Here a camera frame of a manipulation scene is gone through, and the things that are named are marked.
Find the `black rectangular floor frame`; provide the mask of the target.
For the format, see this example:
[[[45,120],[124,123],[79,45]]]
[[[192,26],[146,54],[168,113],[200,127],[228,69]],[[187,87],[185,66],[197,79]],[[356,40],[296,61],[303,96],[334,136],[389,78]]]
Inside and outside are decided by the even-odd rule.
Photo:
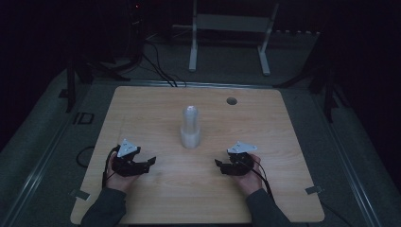
[[[73,124],[76,125],[89,125],[94,121],[95,115],[93,113],[77,113]]]

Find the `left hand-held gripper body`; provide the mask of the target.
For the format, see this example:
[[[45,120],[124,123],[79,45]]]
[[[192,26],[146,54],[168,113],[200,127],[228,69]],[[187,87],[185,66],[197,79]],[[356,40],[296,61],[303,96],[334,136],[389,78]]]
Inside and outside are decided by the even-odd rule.
[[[112,170],[122,177],[141,175],[141,166],[133,161],[134,156],[139,152],[139,147],[124,139],[117,147]]]

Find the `person's right hand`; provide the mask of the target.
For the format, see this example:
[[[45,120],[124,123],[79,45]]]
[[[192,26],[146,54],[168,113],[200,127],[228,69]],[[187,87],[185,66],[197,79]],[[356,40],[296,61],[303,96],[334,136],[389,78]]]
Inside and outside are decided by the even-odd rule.
[[[245,196],[250,196],[253,192],[263,188],[260,178],[261,171],[258,165],[260,158],[254,154],[252,154],[251,157],[253,158],[253,169],[246,175],[233,177],[236,185]]]

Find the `white power strip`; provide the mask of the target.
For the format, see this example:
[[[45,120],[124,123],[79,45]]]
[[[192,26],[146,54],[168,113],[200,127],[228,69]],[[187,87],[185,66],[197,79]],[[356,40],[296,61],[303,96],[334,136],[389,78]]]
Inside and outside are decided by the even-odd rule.
[[[280,33],[280,34],[290,34],[290,35],[298,35],[298,34],[305,34],[305,35],[311,35],[311,36],[318,36],[321,34],[320,31],[309,31],[309,30],[283,30],[283,29],[277,29],[274,30],[274,32],[276,33]]]

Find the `black tripod stand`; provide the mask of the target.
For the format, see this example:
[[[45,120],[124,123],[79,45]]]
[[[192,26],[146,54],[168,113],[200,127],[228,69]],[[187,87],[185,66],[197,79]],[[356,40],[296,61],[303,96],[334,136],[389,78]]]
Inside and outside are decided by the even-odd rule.
[[[95,68],[97,71],[103,72],[107,78],[129,81],[128,78],[119,75],[119,72],[127,70],[132,66],[134,66],[134,62],[129,61],[126,64],[110,68],[88,55],[71,56],[67,61],[66,67],[67,87],[60,93],[60,97],[67,99],[66,111],[70,113],[76,104],[76,78],[79,78],[84,84],[91,84],[95,79],[91,69]]]
[[[323,113],[329,123],[333,122],[332,109],[337,108],[334,94],[335,77],[339,69],[340,50],[335,41],[322,32],[311,49],[301,72],[292,79],[273,85],[273,88],[288,88],[303,79],[311,78],[308,91],[317,95],[324,91]]]

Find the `white metal stand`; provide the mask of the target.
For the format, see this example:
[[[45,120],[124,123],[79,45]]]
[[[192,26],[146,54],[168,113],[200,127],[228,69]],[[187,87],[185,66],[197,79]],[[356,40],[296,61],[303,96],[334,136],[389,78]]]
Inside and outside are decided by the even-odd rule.
[[[193,0],[192,12],[192,44],[190,49],[188,70],[197,70],[198,39],[199,29],[224,30],[237,32],[258,32],[264,33],[263,42],[257,47],[257,53],[264,76],[270,75],[270,66],[267,58],[267,47],[275,22],[279,3],[274,2],[269,17],[252,17],[220,14],[198,13],[198,0]]]

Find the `dark equipment tower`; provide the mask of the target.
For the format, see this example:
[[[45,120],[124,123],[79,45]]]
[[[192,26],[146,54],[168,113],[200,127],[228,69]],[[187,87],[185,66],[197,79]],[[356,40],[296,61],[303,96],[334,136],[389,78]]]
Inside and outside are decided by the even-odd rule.
[[[144,0],[126,0],[129,19],[129,40],[127,57],[130,62],[138,63],[142,58],[144,45]]]

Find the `stack of clear plastic cups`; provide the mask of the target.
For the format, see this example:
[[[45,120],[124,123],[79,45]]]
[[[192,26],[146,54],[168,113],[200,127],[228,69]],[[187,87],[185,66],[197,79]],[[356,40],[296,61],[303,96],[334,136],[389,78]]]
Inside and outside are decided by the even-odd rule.
[[[201,140],[201,127],[198,121],[199,111],[196,106],[183,109],[181,140],[185,148],[196,148]]]

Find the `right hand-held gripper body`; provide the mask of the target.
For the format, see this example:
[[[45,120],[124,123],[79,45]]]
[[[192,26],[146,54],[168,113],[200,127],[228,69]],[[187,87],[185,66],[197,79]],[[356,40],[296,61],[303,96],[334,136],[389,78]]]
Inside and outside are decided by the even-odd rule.
[[[243,176],[253,169],[254,160],[251,151],[257,150],[257,146],[237,141],[235,145],[227,149],[230,165],[228,174]]]

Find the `person's left hand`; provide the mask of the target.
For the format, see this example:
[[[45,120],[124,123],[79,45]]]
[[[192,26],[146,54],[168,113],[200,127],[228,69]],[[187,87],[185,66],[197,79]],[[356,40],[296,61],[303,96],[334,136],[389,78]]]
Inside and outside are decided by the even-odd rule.
[[[132,184],[139,178],[139,175],[122,177],[112,169],[113,159],[117,152],[113,151],[107,164],[105,186],[114,190],[122,191],[126,194],[130,192]]]

